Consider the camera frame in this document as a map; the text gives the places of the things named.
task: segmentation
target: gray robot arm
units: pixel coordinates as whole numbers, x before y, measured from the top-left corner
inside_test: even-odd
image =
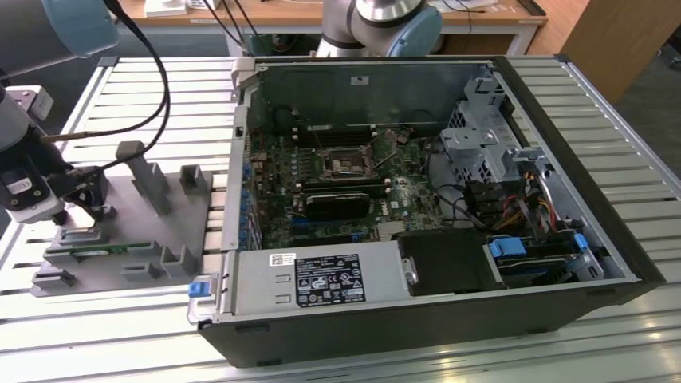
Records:
[[[102,0],[0,1],[0,81],[118,42]],[[20,223],[57,216],[64,207],[48,177],[73,167],[46,144],[34,121],[0,86],[0,206]]]
[[[425,0],[325,0],[317,57],[425,56],[441,26]]]

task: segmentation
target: yellow wire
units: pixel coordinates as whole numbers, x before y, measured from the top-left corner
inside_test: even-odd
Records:
[[[514,213],[514,215],[510,216],[509,219],[506,219],[495,228],[494,230],[498,230],[501,229],[502,227],[506,227],[509,226],[511,223],[514,223],[519,217],[522,216],[522,211],[518,211],[517,213]]]

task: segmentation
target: cable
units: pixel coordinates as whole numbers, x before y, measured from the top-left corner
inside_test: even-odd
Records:
[[[149,50],[150,56],[153,57],[155,66],[158,67],[158,73],[161,75],[162,87],[163,87],[159,109],[165,108],[165,113],[162,116],[162,121],[161,121],[161,126],[158,127],[158,131],[155,132],[155,135],[154,135],[151,141],[143,147],[143,149],[141,149],[133,155],[130,155],[119,160],[114,160],[114,161],[109,162],[107,164],[105,164],[103,166],[101,166],[99,168],[95,168],[94,170],[86,172],[85,174],[81,175],[82,179],[86,179],[93,174],[103,172],[106,169],[110,169],[113,166],[115,166],[126,161],[130,161],[134,158],[138,158],[143,154],[146,154],[147,151],[155,146],[155,143],[158,142],[158,139],[161,138],[162,133],[167,126],[167,119],[170,118],[170,105],[171,105],[171,103],[170,103],[170,86],[169,86],[169,81],[167,81],[167,72],[166,72],[165,66],[162,65],[161,57],[158,56],[158,53],[155,52],[153,46],[150,45],[149,39],[146,38],[145,34],[141,32],[139,27],[134,24],[134,21],[131,20],[131,18],[129,18],[127,14],[125,13],[122,6],[118,3],[118,0],[103,0],[103,4],[106,5],[106,7],[111,11],[111,13],[118,17],[118,20],[127,27],[131,34],[137,37],[141,44]]]
[[[458,199],[457,199],[454,202],[451,202],[450,200],[447,200],[447,199],[442,196],[442,194],[439,194],[438,190],[439,190],[439,189],[442,189],[442,188],[454,188],[454,189],[457,189],[457,190],[458,190],[459,185],[454,185],[454,184],[443,184],[443,185],[439,185],[439,186],[435,188],[434,192],[435,192],[437,196],[439,197],[439,201],[442,201],[442,202],[443,202],[443,203],[446,203],[449,206],[451,206],[451,208],[453,208],[455,211],[461,212],[461,214],[463,214],[463,215],[466,216],[467,220],[473,223],[473,225],[475,225],[479,229],[487,230],[487,229],[489,229],[487,225],[485,225],[485,224],[482,223],[482,221],[481,221],[479,219],[477,219],[477,217],[473,215],[473,213],[471,213],[470,211],[467,211],[466,209],[463,209],[461,206],[458,206],[458,205],[457,205],[457,201],[458,201]],[[453,212],[453,219],[454,219],[454,220],[457,219],[457,212],[455,212],[455,211]]]
[[[245,22],[247,22],[247,26],[250,27],[250,30],[253,31],[253,34],[255,35],[257,44],[262,48],[262,52],[266,52],[266,48],[265,48],[265,44],[262,43],[261,35],[255,31],[255,27],[253,26],[253,23],[250,22],[250,18],[247,17],[247,13],[245,12],[245,9],[241,6],[239,1],[234,0],[234,3],[235,3],[235,6],[238,6],[241,14],[243,15]]]
[[[238,35],[238,39],[241,41],[241,44],[245,44],[243,34],[241,33],[241,28],[238,27],[238,24],[235,23],[235,19],[234,19],[234,15],[231,14],[231,10],[226,6],[226,1],[221,0],[219,4],[222,4],[223,10],[226,11],[226,14],[229,16],[229,20],[231,21],[231,25],[234,26],[235,34]]]
[[[463,54],[466,53],[467,51],[467,46],[469,46],[469,43],[470,43],[470,38],[471,38],[471,35],[473,35],[473,18],[470,16],[470,14],[483,14],[485,11],[483,10],[470,10],[470,8],[467,8],[467,6],[461,2],[461,0],[454,0],[466,10],[458,10],[457,8],[454,8],[453,6],[449,5],[449,3],[446,2],[446,0],[442,0],[442,2],[445,3],[445,6],[446,8],[449,8],[450,10],[454,10],[455,12],[465,12],[466,13],[466,16],[467,16],[467,38],[466,38],[466,44],[463,45]]]
[[[222,20],[219,20],[219,17],[218,15],[214,13],[214,10],[213,8],[210,7],[210,5],[207,4],[207,0],[202,0],[203,1],[203,5],[205,7],[207,8],[207,11],[210,12],[210,14],[213,15],[213,18],[214,18],[214,21],[219,24],[219,26],[222,27],[222,30],[223,32],[226,33],[226,35],[229,36],[229,38],[231,40],[234,40],[235,42],[235,45],[241,48],[241,50],[243,50],[243,52],[247,53],[249,56],[251,56],[250,54],[250,51],[247,50],[247,48],[245,47],[245,43],[242,43],[241,41],[238,41],[234,37],[234,35],[230,33],[230,31],[226,29],[226,26],[223,26],[223,23],[222,23]]]
[[[103,3],[106,4],[106,7],[110,9],[110,11],[118,17],[118,21],[122,22],[125,24],[125,26],[127,26],[130,31],[133,31],[133,29],[137,30],[138,33],[135,34],[133,31],[133,35],[139,39],[141,43],[145,45],[145,48],[150,52],[153,50],[153,47],[150,46],[149,40],[146,40],[146,37],[141,33],[139,29],[137,28],[137,25],[134,24],[131,19],[127,17],[117,0],[103,0]],[[161,78],[162,78],[162,72],[165,72],[165,67],[161,70],[162,63],[159,61],[155,62],[155,65],[158,66],[158,72],[161,73]],[[42,136],[40,138],[40,140],[45,143],[54,143],[54,142],[61,142],[61,141],[81,140],[83,138],[103,137],[103,136],[111,136],[111,135],[126,133],[126,132],[133,132],[138,128],[146,126],[161,114],[161,111],[166,107],[166,102],[169,101],[169,98],[170,98],[170,92],[169,92],[169,90],[167,90],[167,92],[165,92],[165,90],[163,90],[163,94],[162,94],[162,98],[161,98],[161,103],[158,104],[155,111],[138,124],[134,124],[134,125],[129,126],[127,128],[119,128],[119,129],[107,130],[103,132],[83,131],[83,132],[69,133],[69,134],[62,134],[62,135]]]

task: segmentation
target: barcode sticker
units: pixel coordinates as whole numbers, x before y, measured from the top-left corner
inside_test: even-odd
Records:
[[[269,266],[291,266],[295,253],[269,254]]]

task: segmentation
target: slatted metal table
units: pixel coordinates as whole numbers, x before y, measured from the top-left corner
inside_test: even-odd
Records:
[[[171,118],[147,154],[165,172],[185,163],[213,171],[203,271],[218,267],[223,186],[234,102],[222,58],[165,59]],[[54,298],[28,292],[50,223],[12,224],[0,242],[0,381],[674,381],[681,378],[681,188],[673,173],[582,75],[551,57],[511,58],[567,143],[614,204],[667,285],[606,307],[550,334],[347,357],[258,369],[229,366],[186,320],[186,287]],[[142,120],[161,99],[150,59],[98,67],[65,132],[106,130]],[[517,116],[527,140],[535,138]],[[113,158],[138,132],[69,143],[76,165]],[[107,174],[126,172],[125,167]]]

